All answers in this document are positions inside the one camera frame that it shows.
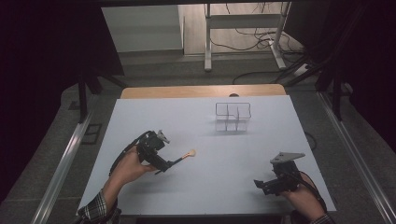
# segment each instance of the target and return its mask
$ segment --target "floor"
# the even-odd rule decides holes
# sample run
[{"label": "floor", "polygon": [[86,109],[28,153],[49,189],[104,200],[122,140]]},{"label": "floor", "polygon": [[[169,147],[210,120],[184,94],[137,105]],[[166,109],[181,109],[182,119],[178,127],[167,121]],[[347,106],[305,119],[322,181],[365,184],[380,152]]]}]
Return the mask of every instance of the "floor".
[{"label": "floor", "polygon": [[[250,12],[254,9],[254,5],[247,8]],[[219,13],[226,13],[226,11],[223,8]],[[225,37],[213,36],[213,40],[224,41],[227,45],[233,43],[233,41],[226,42],[228,40]],[[253,38],[250,44],[255,44],[255,41],[257,40]],[[235,44],[241,48],[247,45]],[[283,42],[282,45],[286,48],[287,42]],[[277,71],[276,63],[268,51],[238,52],[237,54],[235,54],[236,51],[218,53],[213,57],[212,72],[206,73],[202,46],[197,49],[191,47],[189,50],[188,55],[183,55],[181,52],[120,54],[125,77],[119,77],[119,79],[133,87],[145,87],[227,85],[232,84],[236,77],[252,72],[255,73],[238,78],[236,84],[258,84],[269,83],[279,76],[279,73],[274,73]],[[312,136],[308,135],[307,141],[313,148],[318,166],[337,208],[337,212],[331,213],[331,215],[338,224],[386,223],[375,204],[374,196],[367,189],[359,170],[351,159],[347,146],[342,141],[342,136],[337,132],[336,125],[319,100],[318,93],[314,88],[315,81],[316,77],[311,77],[294,87],[286,88],[286,91],[293,101],[303,129]],[[91,128],[100,127],[100,130],[96,137],[84,136],[66,180],[60,188],[56,203],[49,213],[47,223],[70,223],[76,213],[79,200],[106,133],[112,108],[121,93],[121,89],[114,84],[103,79],[101,79],[101,83],[104,86],[104,91],[99,96],[99,107],[95,110],[91,121]],[[8,194],[7,199],[2,202],[0,223],[29,223],[32,220],[64,154],[64,149],[76,129],[79,111],[77,107],[72,106],[76,103],[78,103],[78,88],[73,86],[64,92],[62,105],[47,135],[21,178]],[[394,193],[396,192],[396,175],[394,174],[396,155],[349,103],[347,95],[342,98],[341,108],[342,124],[352,136],[356,148],[359,149],[376,182],[385,192],[390,206],[394,207],[396,205],[396,194]],[[133,222],[144,223],[136,220],[135,217],[124,217],[121,223]],[[163,223],[163,221],[151,220],[146,223]]]},{"label": "floor", "polygon": [[[250,15],[250,14],[279,14],[281,3],[244,3],[244,4],[212,4],[211,15]],[[205,53],[205,15],[207,5],[179,6],[181,15],[184,16],[184,54],[196,55]],[[259,29],[214,29],[211,30],[212,52],[263,52],[270,51],[266,39],[268,32],[273,28]],[[293,50],[299,50],[301,45],[293,38],[289,39],[282,35],[280,42],[286,50],[292,46]]]}]

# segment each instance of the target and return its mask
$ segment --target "clear acrylic stand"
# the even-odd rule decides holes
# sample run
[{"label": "clear acrylic stand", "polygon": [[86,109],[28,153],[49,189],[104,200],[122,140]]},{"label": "clear acrylic stand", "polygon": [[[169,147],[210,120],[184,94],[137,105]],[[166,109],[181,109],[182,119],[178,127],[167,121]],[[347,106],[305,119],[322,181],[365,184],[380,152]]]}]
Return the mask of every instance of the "clear acrylic stand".
[{"label": "clear acrylic stand", "polygon": [[216,131],[245,132],[250,118],[249,103],[216,103]]}]

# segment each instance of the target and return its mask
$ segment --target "wooden edge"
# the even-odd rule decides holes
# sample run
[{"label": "wooden edge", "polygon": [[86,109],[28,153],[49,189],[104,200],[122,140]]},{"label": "wooden edge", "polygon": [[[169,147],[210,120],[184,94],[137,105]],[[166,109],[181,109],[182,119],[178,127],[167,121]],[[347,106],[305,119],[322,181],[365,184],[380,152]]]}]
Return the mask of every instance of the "wooden edge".
[{"label": "wooden edge", "polygon": [[214,85],[214,86],[173,86],[173,87],[135,87],[122,91],[121,99],[150,98],[192,98],[192,97],[228,97],[236,93],[239,96],[286,95],[279,84],[259,85]]}]

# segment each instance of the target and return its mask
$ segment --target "tabletop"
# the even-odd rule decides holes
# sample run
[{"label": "tabletop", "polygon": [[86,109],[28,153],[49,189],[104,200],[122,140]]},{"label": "tabletop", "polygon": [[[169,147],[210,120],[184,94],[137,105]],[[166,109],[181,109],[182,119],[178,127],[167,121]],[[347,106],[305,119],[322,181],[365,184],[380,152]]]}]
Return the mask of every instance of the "tabletop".
[{"label": "tabletop", "polygon": [[121,99],[286,95],[279,84],[126,88]]},{"label": "tabletop", "polygon": [[[240,97],[229,97],[231,93]],[[247,129],[217,131],[217,103],[250,104]],[[329,211],[335,209],[291,99],[279,85],[125,89],[114,107],[80,206],[96,195],[106,182],[111,164],[134,137],[160,129],[171,141],[159,152],[166,161],[192,148],[197,155],[163,174],[146,174],[125,186],[119,195],[124,215],[289,212],[286,200],[264,196],[253,182],[276,178],[270,160],[280,151],[305,154],[296,161],[297,167],[312,177]]]}]

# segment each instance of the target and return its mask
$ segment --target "aluminum rail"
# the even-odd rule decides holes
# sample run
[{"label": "aluminum rail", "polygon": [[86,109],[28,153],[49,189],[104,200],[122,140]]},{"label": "aluminum rail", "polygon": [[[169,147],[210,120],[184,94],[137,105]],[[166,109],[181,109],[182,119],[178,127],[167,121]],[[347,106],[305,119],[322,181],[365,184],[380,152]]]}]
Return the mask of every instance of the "aluminum rail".
[{"label": "aluminum rail", "polygon": [[382,190],[381,186],[376,181],[375,177],[373,176],[372,172],[364,161],[361,153],[359,152],[359,149],[353,142],[352,137],[349,135],[349,132],[347,131],[344,123],[338,120],[338,118],[332,112],[332,103],[329,97],[323,92],[318,92],[318,98],[322,102],[323,107],[325,108],[328,116],[332,121],[332,124],[334,125],[337,133],[343,141],[349,158],[352,160],[353,164],[358,170],[358,173],[361,176],[361,180],[363,181],[364,185],[372,196],[375,205],[381,213],[382,218],[384,218],[385,223],[396,224],[396,215],[389,202],[388,196],[385,194],[384,190]]},{"label": "aluminum rail", "polygon": [[31,224],[45,224],[50,216],[53,205],[55,205],[56,199],[58,198],[59,192],[61,191],[64,180],[66,179],[67,173],[69,172],[70,166],[73,163],[73,159],[78,151],[79,144],[81,143],[82,137],[87,130],[88,124],[92,118],[92,114],[96,105],[98,103],[99,96],[92,95],[90,99],[90,104],[88,106],[89,113],[87,118],[82,123],[79,123],[73,132],[72,137],[64,151],[64,154],[56,168],[55,173],[49,186],[41,199],[41,203],[35,211],[35,215]]}]

